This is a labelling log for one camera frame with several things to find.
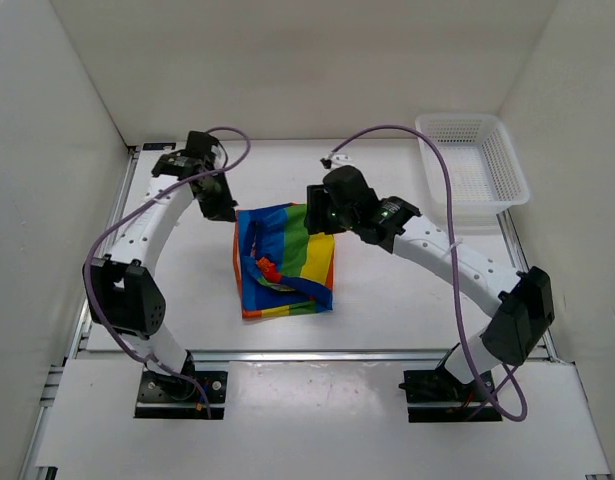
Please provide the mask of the rainbow striped shorts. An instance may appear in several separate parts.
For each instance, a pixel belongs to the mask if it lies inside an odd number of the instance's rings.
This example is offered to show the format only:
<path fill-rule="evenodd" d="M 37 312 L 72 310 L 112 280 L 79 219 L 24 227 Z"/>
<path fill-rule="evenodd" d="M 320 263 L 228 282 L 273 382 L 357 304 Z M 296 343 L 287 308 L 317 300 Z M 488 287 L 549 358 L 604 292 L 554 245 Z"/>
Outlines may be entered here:
<path fill-rule="evenodd" d="M 238 210 L 233 268 L 246 321 L 333 309 L 335 240 L 308 233 L 307 206 Z"/>

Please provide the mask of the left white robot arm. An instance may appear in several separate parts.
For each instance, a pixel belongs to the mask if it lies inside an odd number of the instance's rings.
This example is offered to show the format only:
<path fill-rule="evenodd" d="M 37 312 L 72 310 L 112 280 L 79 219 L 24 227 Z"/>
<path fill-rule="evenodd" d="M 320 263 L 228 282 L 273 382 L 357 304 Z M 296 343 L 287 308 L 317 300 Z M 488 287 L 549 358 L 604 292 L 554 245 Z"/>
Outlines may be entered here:
<path fill-rule="evenodd" d="M 199 387 L 191 353 L 164 324 L 166 300 L 155 281 L 156 265 L 192 203 L 209 221 L 235 222 L 228 168 L 226 150 L 213 131 L 189 132 L 183 148 L 159 157 L 140 205 L 110 227 L 117 236 L 113 245 L 101 255 L 89 254 L 83 266 L 94 322 L 175 400 L 189 398 Z"/>

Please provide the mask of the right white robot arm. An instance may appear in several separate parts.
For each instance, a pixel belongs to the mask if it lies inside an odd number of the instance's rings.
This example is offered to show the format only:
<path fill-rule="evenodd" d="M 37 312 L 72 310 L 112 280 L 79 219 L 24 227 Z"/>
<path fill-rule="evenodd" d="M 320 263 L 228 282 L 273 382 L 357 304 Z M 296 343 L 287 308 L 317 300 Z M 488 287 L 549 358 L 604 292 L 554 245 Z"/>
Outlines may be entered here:
<path fill-rule="evenodd" d="M 305 226 L 309 233 L 350 231 L 457 287 L 489 316 L 489 324 L 465 345 L 453 347 L 434 370 L 410 383 L 425 402 L 458 401 L 474 387 L 476 375 L 500 364 L 522 365 L 554 320 L 546 272 L 516 271 L 451 242 L 414 205 L 396 196 L 379 198 L 353 166 L 336 168 L 322 184 L 308 186 Z"/>

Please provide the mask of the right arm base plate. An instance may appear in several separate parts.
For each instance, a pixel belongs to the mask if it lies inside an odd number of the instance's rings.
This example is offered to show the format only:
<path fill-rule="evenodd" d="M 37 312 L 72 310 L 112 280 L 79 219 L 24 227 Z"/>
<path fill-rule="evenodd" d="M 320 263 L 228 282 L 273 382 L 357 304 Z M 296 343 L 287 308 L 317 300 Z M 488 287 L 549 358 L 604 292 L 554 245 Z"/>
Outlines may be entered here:
<path fill-rule="evenodd" d="M 449 350 L 431 370 L 405 370 L 398 387 L 405 392 L 409 423 L 488 423 L 500 422 L 502 415 L 472 379 L 467 384 L 455 380 L 444 363 Z"/>

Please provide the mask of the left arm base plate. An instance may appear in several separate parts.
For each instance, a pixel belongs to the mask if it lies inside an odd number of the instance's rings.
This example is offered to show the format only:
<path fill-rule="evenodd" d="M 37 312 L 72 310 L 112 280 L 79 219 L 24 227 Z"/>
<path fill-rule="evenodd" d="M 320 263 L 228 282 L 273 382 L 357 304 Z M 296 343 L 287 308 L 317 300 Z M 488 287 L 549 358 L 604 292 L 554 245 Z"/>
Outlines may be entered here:
<path fill-rule="evenodd" d="M 137 391 L 134 417 L 157 420 L 222 420 L 228 386 L 226 370 L 196 370 L 193 377 L 203 388 L 210 413 L 195 387 L 176 377 L 144 370 Z"/>

